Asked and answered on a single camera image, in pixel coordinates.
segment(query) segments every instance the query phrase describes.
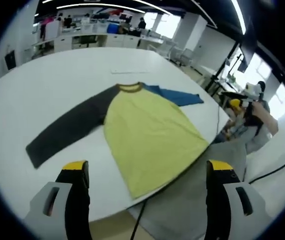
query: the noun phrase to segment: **raglan shirt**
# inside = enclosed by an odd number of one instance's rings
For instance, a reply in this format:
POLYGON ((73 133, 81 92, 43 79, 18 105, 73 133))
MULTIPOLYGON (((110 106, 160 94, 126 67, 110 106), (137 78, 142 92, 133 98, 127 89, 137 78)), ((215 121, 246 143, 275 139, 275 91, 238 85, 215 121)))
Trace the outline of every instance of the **raglan shirt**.
POLYGON ((198 95, 147 86, 115 85, 80 103, 27 147, 35 168, 104 124, 104 135, 133 198, 171 181, 209 143, 179 109, 198 95))

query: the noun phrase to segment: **desk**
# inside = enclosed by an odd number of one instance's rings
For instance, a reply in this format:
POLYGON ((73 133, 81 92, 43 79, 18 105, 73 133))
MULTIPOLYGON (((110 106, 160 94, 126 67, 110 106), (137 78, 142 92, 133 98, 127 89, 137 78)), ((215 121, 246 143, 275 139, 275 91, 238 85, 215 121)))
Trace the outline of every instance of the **desk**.
POLYGON ((208 142, 216 137, 218 111, 219 131, 229 119, 197 83, 153 51, 117 47, 63 51, 30 61, 0 79, 0 193, 19 218, 26 216, 35 194, 55 181, 65 164, 77 160, 88 160, 90 221, 125 210, 158 191, 135 200, 130 197, 103 126, 39 169, 34 169, 25 150, 43 129, 77 104, 117 83, 136 82, 199 94, 203 104, 181 110, 208 142), (126 69, 133 73, 111 73, 126 69))
POLYGON ((112 33, 82 33, 81 31, 70 31, 70 32, 64 32, 61 33, 58 37, 53 38, 53 39, 47 39, 45 41, 39 41, 35 44, 33 44, 33 47, 48 43, 48 42, 54 42, 54 44, 56 45, 57 43, 59 43, 60 40, 63 40, 66 44, 66 50, 71 50, 72 49, 72 38, 74 37, 81 37, 81 36, 99 36, 101 38, 103 38, 103 43, 102 43, 102 47, 112 47, 108 45, 108 39, 110 38, 120 38, 120 42, 119 42, 119 46, 117 47, 124 47, 124 48, 133 48, 133 46, 135 45, 135 48, 137 48, 137 44, 138 41, 143 42, 143 44, 141 44, 141 46, 147 46, 148 44, 153 44, 156 46, 161 45, 164 40, 159 39, 159 38, 155 38, 155 37, 150 37, 150 36, 141 36, 141 37, 136 37, 136 36, 131 36, 131 35, 127 35, 127 34, 112 34, 112 33))
POLYGON ((226 92, 232 92, 232 93, 239 93, 240 91, 236 89, 235 86, 233 86, 231 83, 226 81, 215 81, 215 84, 218 85, 218 87, 211 93, 211 96, 213 97, 220 88, 225 90, 226 92))

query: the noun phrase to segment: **dark gray sleeve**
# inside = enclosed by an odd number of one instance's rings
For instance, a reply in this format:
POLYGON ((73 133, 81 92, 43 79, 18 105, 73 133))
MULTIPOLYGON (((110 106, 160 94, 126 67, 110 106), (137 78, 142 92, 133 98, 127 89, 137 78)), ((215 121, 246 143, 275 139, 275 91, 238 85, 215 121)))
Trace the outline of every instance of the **dark gray sleeve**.
POLYGON ((38 168, 47 159, 103 124, 109 105, 118 93, 116 85, 108 88, 75 106, 43 130, 26 147, 33 166, 38 168))

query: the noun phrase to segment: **blue sleeve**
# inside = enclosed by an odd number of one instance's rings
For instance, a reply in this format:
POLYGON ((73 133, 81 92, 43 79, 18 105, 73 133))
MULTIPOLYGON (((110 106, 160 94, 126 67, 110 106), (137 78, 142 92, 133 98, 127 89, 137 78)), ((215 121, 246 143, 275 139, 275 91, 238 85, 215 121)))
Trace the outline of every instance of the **blue sleeve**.
POLYGON ((168 89, 162 89, 156 85, 146 85, 144 84, 144 88, 154 94, 162 96, 163 98, 173 102, 178 106, 187 106, 192 104, 203 104, 204 101, 199 97, 198 94, 191 94, 182 91, 174 91, 168 89))

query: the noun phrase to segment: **yellow t-shirt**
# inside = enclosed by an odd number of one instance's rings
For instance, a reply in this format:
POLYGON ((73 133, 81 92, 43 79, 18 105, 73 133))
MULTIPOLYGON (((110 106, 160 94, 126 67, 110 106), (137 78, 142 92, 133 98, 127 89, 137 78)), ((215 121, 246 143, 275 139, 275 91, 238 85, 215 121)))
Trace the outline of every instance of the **yellow t-shirt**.
POLYGON ((104 133, 138 198, 176 178, 209 144, 176 104, 143 88, 126 90, 112 100, 104 133))

